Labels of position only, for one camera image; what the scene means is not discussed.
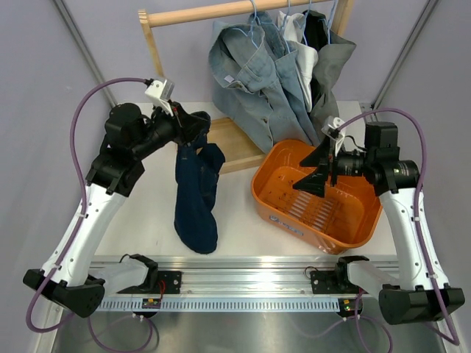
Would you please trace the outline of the dark blue denim skirt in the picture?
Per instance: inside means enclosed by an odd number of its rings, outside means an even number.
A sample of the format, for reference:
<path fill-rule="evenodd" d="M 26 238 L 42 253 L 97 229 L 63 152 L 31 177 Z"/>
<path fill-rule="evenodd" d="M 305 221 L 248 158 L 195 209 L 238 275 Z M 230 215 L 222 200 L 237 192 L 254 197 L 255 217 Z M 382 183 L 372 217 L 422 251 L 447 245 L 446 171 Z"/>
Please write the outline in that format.
<path fill-rule="evenodd" d="M 222 150 L 208 142 L 207 133 L 205 130 L 189 146 L 180 146 L 175 165 L 174 228 L 180 240 L 198 254 L 210 254 L 217 248 L 218 230 L 212 210 L 225 163 Z"/>

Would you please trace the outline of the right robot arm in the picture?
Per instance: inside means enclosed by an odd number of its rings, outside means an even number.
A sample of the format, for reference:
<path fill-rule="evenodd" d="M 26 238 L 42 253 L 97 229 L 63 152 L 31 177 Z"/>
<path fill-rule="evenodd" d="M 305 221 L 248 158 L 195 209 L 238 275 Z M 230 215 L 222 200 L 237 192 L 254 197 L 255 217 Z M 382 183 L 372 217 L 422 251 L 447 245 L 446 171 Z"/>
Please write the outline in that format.
<path fill-rule="evenodd" d="M 364 147 L 344 151 L 343 123 L 340 118 L 325 122 L 325 139 L 300 162 L 314 172 L 295 182 L 293 188 L 324 197 L 327 186 L 335 186 L 340 176 L 365 178 L 388 219 L 400 273 L 394 278 L 363 256 L 340 257 L 335 266 L 335 285 L 344 292 L 359 288 L 375 297 L 388 324 L 441 321 L 460 308 L 465 298 L 462 289 L 450 286 L 436 256 L 419 186 L 419 168 L 411 160 L 400 159 L 395 124 L 368 123 Z"/>

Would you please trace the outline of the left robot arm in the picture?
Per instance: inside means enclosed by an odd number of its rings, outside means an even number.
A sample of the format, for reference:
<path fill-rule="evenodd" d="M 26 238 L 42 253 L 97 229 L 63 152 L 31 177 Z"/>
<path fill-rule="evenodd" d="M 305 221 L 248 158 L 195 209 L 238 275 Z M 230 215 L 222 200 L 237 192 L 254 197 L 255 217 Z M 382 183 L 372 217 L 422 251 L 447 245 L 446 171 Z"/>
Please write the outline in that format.
<path fill-rule="evenodd" d="M 53 255 L 23 282 L 43 297 L 87 318 L 106 296 L 130 288 L 150 293 L 159 288 L 158 264 L 141 254 L 90 274 L 89 268 L 110 222 L 145 172 L 143 161 L 167 143 L 184 146 L 206 135 L 210 116 L 187 113 L 172 102 L 146 117 L 138 105 L 115 106 L 105 121 L 98 157 L 85 178 L 85 197 Z"/>

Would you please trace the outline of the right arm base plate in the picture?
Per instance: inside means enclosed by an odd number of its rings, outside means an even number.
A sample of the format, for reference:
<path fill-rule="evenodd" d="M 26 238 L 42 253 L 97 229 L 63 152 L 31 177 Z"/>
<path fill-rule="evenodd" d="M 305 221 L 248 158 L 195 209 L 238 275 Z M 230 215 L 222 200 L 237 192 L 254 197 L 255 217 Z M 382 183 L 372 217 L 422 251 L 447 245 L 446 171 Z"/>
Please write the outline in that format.
<path fill-rule="evenodd" d="M 340 282 L 335 271 L 310 272 L 313 294 L 358 294 L 360 288 L 351 283 Z"/>

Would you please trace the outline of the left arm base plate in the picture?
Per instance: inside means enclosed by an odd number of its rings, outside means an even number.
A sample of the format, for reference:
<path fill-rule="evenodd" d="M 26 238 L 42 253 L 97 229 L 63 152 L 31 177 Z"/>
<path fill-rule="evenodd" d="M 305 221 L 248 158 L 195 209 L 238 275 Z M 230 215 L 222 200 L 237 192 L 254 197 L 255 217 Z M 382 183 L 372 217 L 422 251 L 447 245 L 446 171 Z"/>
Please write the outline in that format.
<path fill-rule="evenodd" d="M 182 275 L 181 271 L 158 271 L 153 285 L 144 283 L 128 287 L 119 291 L 118 294 L 160 294 L 160 290 L 163 290 L 164 295 L 180 294 Z"/>

